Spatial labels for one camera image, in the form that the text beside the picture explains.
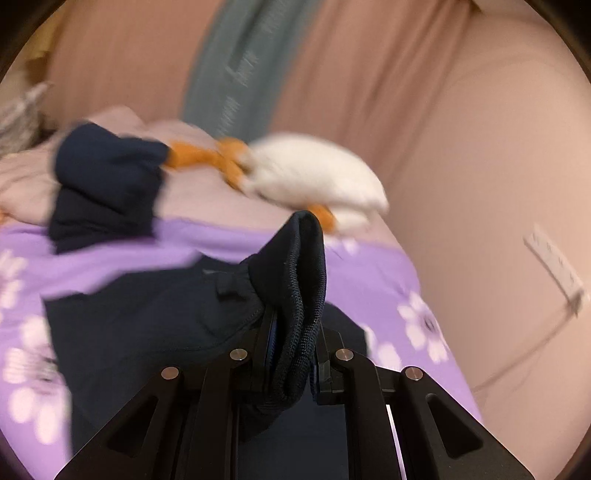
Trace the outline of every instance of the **gray fabric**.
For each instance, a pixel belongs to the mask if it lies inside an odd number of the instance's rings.
[[[226,0],[191,74],[183,120],[246,142],[267,133],[320,0]]]

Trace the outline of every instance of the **purple bedsheet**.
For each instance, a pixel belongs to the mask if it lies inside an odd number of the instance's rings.
[[[124,272],[182,266],[200,253],[238,262],[272,235],[184,220],[159,220],[155,230],[155,239],[60,256],[41,227],[0,232],[0,430],[35,480],[53,479],[70,457],[69,393],[41,298],[90,293]],[[325,244],[327,301],[365,329],[372,360],[394,370],[421,367],[480,419],[404,252],[354,240]]]

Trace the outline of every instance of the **pile of clothes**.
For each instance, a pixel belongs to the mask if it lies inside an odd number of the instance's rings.
[[[170,153],[163,143],[119,138],[95,124],[74,129],[56,155],[61,189],[48,229],[56,254],[153,236],[152,209]],[[239,346],[272,308],[278,347],[268,397],[258,406],[271,426],[240,449],[241,478],[261,479],[265,461],[269,479],[289,478],[285,464],[264,451],[269,436],[282,434],[306,437],[292,445],[295,455],[332,444],[329,465],[310,468],[322,476],[336,469],[346,478],[343,408],[316,406],[307,384],[321,322],[341,331],[350,348],[365,353],[366,346],[363,330],[325,305],[325,291],[322,230],[310,212],[296,212],[239,264],[201,255],[186,268],[126,273],[92,294],[46,300],[59,369],[72,394],[74,452],[162,367],[210,362]],[[254,464],[259,468],[248,467]]]

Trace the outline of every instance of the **navy blue garment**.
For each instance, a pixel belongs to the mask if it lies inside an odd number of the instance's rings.
[[[204,365],[240,346],[265,308],[276,312],[277,330],[262,423],[301,398],[326,291],[316,217],[296,212],[259,253],[231,271],[211,272],[204,262],[125,274],[96,293],[45,302],[60,372],[72,394],[75,450],[162,367]]]
[[[56,253],[151,236],[167,156],[162,142],[120,138],[93,123],[72,130],[56,154],[61,189],[48,229]]]

